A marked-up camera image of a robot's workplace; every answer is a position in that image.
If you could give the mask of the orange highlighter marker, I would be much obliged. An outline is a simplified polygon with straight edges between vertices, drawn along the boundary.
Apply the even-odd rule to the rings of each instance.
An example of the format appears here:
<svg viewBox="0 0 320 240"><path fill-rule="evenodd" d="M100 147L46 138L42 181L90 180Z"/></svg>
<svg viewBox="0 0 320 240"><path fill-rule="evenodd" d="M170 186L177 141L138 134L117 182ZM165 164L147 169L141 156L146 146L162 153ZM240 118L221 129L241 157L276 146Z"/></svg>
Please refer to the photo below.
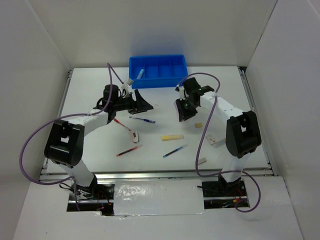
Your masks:
<svg viewBox="0 0 320 240"><path fill-rule="evenodd" d="M220 146L223 146L223 145L225 144L225 142L226 142L226 139L223 138L223 139L220 139L220 140L216 141L213 146L214 146L215 148L218 148L218 147L220 147Z"/></svg>

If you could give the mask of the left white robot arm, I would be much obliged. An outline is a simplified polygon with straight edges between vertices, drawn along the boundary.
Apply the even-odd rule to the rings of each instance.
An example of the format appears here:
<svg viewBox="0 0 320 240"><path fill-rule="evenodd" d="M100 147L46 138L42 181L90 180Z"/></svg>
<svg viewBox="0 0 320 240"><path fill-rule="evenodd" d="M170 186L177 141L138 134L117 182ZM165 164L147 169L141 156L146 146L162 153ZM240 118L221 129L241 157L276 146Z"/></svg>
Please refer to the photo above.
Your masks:
<svg viewBox="0 0 320 240"><path fill-rule="evenodd" d="M103 97L90 113L70 120L55 120L44 148L44 156L75 179L74 185L88 200L97 197L99 185L97 177L83 161L85 137L111 123L117 112L128 111L135 115L154 109L137 89L133 93L123 92L125 95L120 95L117 85L108 84L104 87Z"/></svg>

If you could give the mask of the red pen with clear cap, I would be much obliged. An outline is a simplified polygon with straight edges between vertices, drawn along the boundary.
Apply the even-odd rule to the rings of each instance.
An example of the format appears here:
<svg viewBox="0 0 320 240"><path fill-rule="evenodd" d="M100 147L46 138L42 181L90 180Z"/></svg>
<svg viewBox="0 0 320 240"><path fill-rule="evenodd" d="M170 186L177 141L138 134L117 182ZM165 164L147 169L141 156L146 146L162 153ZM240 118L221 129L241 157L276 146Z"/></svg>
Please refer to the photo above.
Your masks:
<svg viewBox="0 0 320 240"><path fill-rule="evenodd" d="M121 123L119 120L117 120L116 118L113 119L117 124L121 125L122 127L124 127L126 130L128 131L132 131L129 127L125 126L123 123Z"/></svg>

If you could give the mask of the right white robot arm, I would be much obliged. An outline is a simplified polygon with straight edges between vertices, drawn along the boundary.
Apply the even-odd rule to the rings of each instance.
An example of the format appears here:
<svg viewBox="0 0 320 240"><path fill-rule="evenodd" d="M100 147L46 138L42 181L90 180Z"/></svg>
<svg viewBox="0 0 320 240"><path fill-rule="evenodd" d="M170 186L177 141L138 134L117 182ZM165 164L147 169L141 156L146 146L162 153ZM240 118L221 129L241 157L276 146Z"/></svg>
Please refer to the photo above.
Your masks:
<svg viewBox="0 0 320 240"><path fill-rule="evenodd" d="M220 97L221 82L216 76L213 79L217 82L217 88L209 85L200 86L194 74L183 78L175 87L176 92L179 93L175 106L180 122L194 117L199 107L209 110L195 155L195 171L200 177L204 177L199 170L200 153L210 121L213 116L216 116L225 124L224 144L231 162L229 166L217 173L216 177L218 192L223 196L230 196L241 181L248 158L262 144L262 138L257 115L251 110L243 111L236 108Z"/></svg>

